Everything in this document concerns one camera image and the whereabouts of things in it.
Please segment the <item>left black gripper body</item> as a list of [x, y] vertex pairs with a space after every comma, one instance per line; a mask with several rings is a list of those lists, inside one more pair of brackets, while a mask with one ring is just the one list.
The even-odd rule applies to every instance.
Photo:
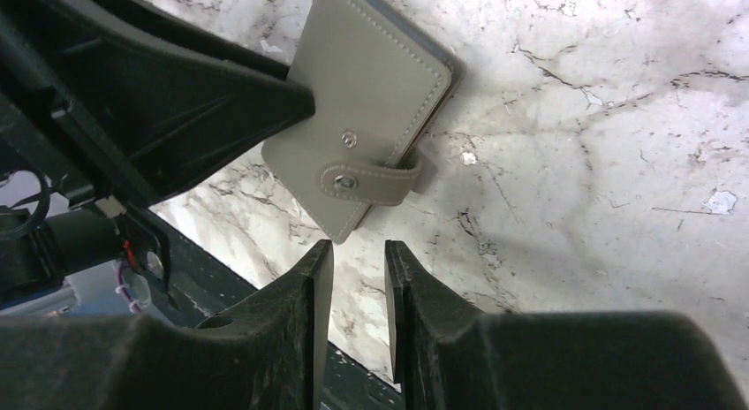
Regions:
[[67, 115], [67, 101], [50, 85], [31, 93], [37, 81], [29, 44], [7, 15], [1, 16], [1, 180], [19, 172], [35, 176], [36, 194], [1, 207], [1, 306], [21, 308], [58, 292], [66, 278], [118, 260], [119, 293], [133, 286], [125, 272], [147, 286], [168, 291], [170, 241], [136, 210], [108, 218], [97, 209], [95, 188], [42, 131], [53, 112]]

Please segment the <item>taupe leather card holder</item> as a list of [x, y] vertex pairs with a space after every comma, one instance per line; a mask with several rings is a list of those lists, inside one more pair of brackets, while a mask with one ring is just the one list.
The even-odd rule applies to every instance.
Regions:
[[312, 117], [265, 140], [273, 175], [335, 243], [422, 171], [416, 144], [465, 75], [449, 49], [385, 0], [313, 0], [289, 78]]

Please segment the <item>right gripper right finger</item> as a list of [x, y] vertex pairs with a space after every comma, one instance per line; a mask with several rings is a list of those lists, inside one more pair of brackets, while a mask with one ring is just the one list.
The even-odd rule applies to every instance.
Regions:
[[394, 381], [408, 409], [743, 409], [714, 344], [660, 311], [488, 313], [384, 245]]

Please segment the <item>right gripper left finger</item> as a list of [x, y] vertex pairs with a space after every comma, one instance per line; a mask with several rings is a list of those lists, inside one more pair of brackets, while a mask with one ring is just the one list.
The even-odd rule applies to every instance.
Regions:
[[5, 317], [4, 409], [317, 409], [333, 284], [322, 239], [195, 328], [149, 315]]

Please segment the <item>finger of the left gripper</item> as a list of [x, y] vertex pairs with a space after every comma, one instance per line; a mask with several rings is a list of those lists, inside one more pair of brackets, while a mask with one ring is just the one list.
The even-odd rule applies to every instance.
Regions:
[[150, 206], [314, 114], [311, 92], [159, 39], [93, 0], [17, 0], [37, 81], [68, 103], [42, 131], [93, 184]]
[[245, 49], [143, 0], [93, 0], [121, 20], [159, 39], [209, 57], [230, 61], [280, 80], [289, 66]]

